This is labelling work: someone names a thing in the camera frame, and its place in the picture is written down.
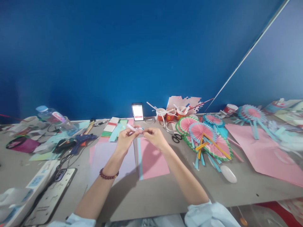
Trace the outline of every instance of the bottle cap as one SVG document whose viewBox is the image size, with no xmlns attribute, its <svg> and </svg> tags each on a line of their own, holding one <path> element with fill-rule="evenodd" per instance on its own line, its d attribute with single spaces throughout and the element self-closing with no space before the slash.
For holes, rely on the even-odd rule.
<svg viewBox="0 0 303 227">
<path fill-rule="evenodd" d="M 44 111 L 48 110 L 48 108 L 46 106 L 39 106 L 36 108 L 36 110 L 39 112 L 44 112 Z"/>
</svg>

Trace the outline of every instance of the paper fan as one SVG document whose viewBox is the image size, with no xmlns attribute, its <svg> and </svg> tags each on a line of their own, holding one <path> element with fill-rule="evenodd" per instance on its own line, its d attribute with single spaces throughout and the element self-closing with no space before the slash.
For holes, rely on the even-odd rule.
<svg viewBox="0 0 303 227">
<path fill-rule="evenodd" d="M 189 134 L 194 141 L 198 144 L 201 143 L 202 135 L 207 135 L 211 138 L 214 142 L 216 141 L 216 134 L 215 131 L 205 123 L 193 123 L 189 127 Z"/>
<path fill-rule="evenodd" d="M 244 122 L 249 123 L 255 139 L 259 139 L 257 128 L 257 124 L 259 124 L 274 141 L 278 142 L 277 137 L 263 124 L 267 119 L 265 114 L 259 108 L 252 105 L 241 106 L 238 109 L 238 116 L 240 119 L 234 122 L 240 123 L 240 125 L 243 125 Z"/>
<path fill-rule="evenodd" d="M 176 130 L 177 130 L 177 132 L 178 132 L 181 136 L 188 136 L 188 135 L 184 134 L 184 132 L 182 132 L 182 130 L 180 129 L 178 123 L 176 124 Z"/>
<path fill-rule="evenodd" d="M 194 141 L 194 145 L 195 147 L 193 147 L 193 144 L 192 144 L 192 138 L 190 136 L 183 136 L 183 140 L 185 141 L 185 143 L 187 144 L 187 146 L 189 146 L 189 148 L 195 152 L 195 153 L 198 153 L 198 151 L 196 151 L 196 147 L 199 146 L 197 144 L 197 142 Z"/>
<path fill-rule="evenodd" d="M 225 151 L 226 154 L 228 154 L 231 158 L 233 158 L 233 151 L 230 147 L 229 142 L 223 138 L 222 136 L 217 137 L 216 144 Z M 214 144 L 208 144 L 204 147 L 204 149 L 210 153 L 212 156 L 214 156 L 216 159 L 219 159 L 221 161 L 230 161 Z"/>
<path fill-rule="evenodd" d="M 189 130 L 190 125 L 193 124 L 193 123 L 197 123 L 197 122 L 199 122 L 199 121 L 196 118 L 193 118 L 193 117 L 183 117 L 183 118 L 181 118 L 178 121 L 177 124 L 179 125 L 179 128 L 181 129 L 181 131 L 185 135 L 189 136 L 189 131 L 188 130 Z"/>
<path fill-rule="evenodd" d="M 203 115 L 204 121 L 210 125 L 214 125 L 216 127 L 224 127 L 225 123 L 224 121 L 212 114 L 205 114 Z"/>
</svg>

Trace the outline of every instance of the person's left hand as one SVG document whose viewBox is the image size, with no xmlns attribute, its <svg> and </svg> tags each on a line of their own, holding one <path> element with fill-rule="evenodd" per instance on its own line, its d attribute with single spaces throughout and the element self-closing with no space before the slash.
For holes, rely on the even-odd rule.
<svg viewBox="0 0 303 227">
<path fill-rule="evenodd" d="M 134 128 L 139 128 L 140 125 L 132 125 Z M 117 152 L 121 152 L 126 154 L 130 145 L 132 144 L 132 141 L 137 138 L 137 136 L 140 134 L 139 130 L 136 132 L 133 132 L 130 128 L 127 128 L 119 133 L 118 137 L 118 143 L 116 147 Z"/>
</svg>

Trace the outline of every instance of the glue gun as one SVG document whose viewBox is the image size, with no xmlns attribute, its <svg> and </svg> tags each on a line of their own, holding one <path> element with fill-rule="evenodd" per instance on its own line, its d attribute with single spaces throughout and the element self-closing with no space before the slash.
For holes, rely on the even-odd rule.
<svg viewBox="0 0 303 227">
<path fill-rule="evenodd" d="M 98 136 L 94 135 L 94 134 L 90 134 L 90 135 L 76 135 L 76 145 L 73 147 L 73 149 L 71 150 L 71 154 L 76 154 L 78 152 L 79 146 L 80 144 L 82 144 L 83 142 L 87 141 L 87 140 L 94 140 L 97 139 Z"/>
</svg>

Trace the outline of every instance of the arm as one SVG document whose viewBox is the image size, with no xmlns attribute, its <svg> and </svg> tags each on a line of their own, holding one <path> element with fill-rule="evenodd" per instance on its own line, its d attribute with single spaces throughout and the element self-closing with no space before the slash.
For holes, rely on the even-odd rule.
<svg viewBox="0 0 303 227">
<path fill-rule="evenodd" d="M 129 134 L 130 129 L 123 130 L 119 133 L 118 143 L 115 152 L 110 157 L 109 161 L 103 169 L 103 174 L 106 176 L 114 176 L 119 171 L 121 164 L 133 140 L 139 135 L 139 132 Z M 84 195 L 79 205 L 75 210 L 75 214 L 88 219 L 97 219 L 105 200 L 110 192 L 110 189 L 115 179 L 106 180 L 98 176 L 93 185 Z"/>
<path fill-rule="evenodd" d="M 192 205 L 207 203 L 209 198 L 203 187 L 169 146 L 160 129 L 145 129 L 143 135 L 162 152 L 187 202 Z"/>
</svg>

